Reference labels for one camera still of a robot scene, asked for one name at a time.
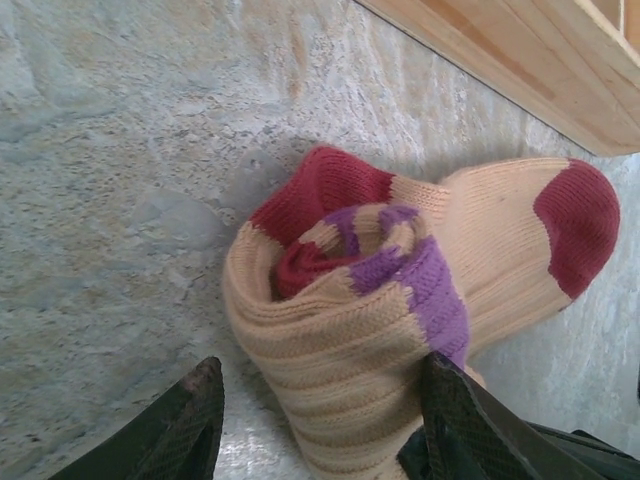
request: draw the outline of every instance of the stone floor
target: stone floor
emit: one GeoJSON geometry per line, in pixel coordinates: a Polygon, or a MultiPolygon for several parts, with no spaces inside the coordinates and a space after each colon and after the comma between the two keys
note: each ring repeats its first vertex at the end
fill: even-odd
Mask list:
{"type": "Polygon", "coordinates": [[[43,479],[200,359],[216,477],[309,474],[225,320],[238,225],[314,143],[422,179],[535,155],[620,195],[614,257],[473,364],[521,416],[640,455],[640,156],[595,159],[351,0],[0,0],[0,477],[43,479]]]}

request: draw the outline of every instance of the wooden plank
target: wooden plank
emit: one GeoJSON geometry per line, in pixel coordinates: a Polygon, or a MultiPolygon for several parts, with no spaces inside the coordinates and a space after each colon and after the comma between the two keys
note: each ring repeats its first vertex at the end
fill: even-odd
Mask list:
{"type": "Polygon", "coordinates": [[[625,0],[591,0],[593,4],[600,10],[607,20],[622,31],[622,3],[625,0]]]}
{"type": "Polygon", "coordinates": [[[625,37],[637,51],[640,51],[640,0],[625,2],[625,37]]]}
{"type": "Polygon", "coordinates": [[[640,56],[589,0],[357,0],[587,150],[640,151],[640,56]]]}

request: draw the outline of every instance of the rolled sock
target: rolled sock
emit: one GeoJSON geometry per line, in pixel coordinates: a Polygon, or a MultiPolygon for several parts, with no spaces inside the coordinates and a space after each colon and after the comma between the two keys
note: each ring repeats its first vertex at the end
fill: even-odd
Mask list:
{"type": "Polygon", "coordinates": [[[462,366],[567,306],[618,221],[609,183],[576,160],[433,185],[321,147],[240,229],[225,300],[315,476],[403,478],[395,456],[421,423],[424,355],[462,366]]]}
{"type": "Polygon", "coordinates": [[[420,360],[437,350],[463,367],[469,345],[427,214],[342,208],[284,252],[253,221],[227,258],[227,309],[309,467],[319,479],[406,478],[395,456],[421,423],[420,360]]]}
{"type": "Polygon", "coordinates": [[[620,223],[613,187],[581,160],[496,162],[435,185],[332,147],[312,150],[252,218],[261,219],[267,236],[290,245],[338,208],[379,202],[429,214],[469,309],[470,354],[577,299],[611,256],[620,223]],[[280,229],[284,218],[295,220],[280,229]]]}

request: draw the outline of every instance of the red stripe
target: red stripe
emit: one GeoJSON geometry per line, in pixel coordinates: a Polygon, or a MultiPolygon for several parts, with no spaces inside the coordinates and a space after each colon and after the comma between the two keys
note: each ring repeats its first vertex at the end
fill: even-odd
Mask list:
{"type": "Polygon", "coordinates": [[[549,182],[533,208],[549,234],[549,273],[576,299],[613,252],[620,225],[616,193],[594,167],[570,159],[569,167],[549,182]]]}
{"type": "Polygon", "coordinates": [[[321,275],[358,259],[359,257],[329,258],[315,243],[300,243],[296,240],[287,248],[276,266],[276,288],[283,298],[293,297],[321,275]]]}
{"type": "Polygon", "coordinates": [[[317,147],[250,218],[285,248],[340,208],[389,203],[394,175],[333,147],[317,147]]]}

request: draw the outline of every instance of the purple stripe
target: purple stripe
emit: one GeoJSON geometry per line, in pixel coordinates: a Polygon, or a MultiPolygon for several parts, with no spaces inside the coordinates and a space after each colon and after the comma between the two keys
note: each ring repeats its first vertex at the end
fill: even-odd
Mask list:
{"type": "Polygon", "coordinates": [[[399,251],[398,246],[380,250],[351,265],[354,290],[364,296],[388,281],[410,287],[409,311],[418,317],[429,348],[463,368],[470,339],[467,311],[435,239],[421,240],[408,256],[399,251]]]}
{"type": "Polygon", "coordinates": [[[408,268],[398,272],[396,280],[411,287],[409,310],[418,316],[429,347],[464,368],[470,332],[467,309],[458,296],[436,240],[418,243],[408,268]]]}
{"type": "Polygon", "coordinates": [[[379,250],[373,255],[351,265],[353,289],[360,296],[373,293],[391,280],[406,258],[398,255],[400,247],[379,250]]]}
{"type": "Polygon", "coordinates": [[[360,242],[356,235],[354,219],[359,207],[347,207],[330,213],[324,218],[324,223],[335,225],[344,242],[344,256],[360,255],[360,242]]]}
{"type": "Polygon", "coordinates": [[[380,211],[378,221],[382,230],[389,234],[394,225],[410,222],[419,215],[417,209],[406,205],[391,205],[380,211]]]}

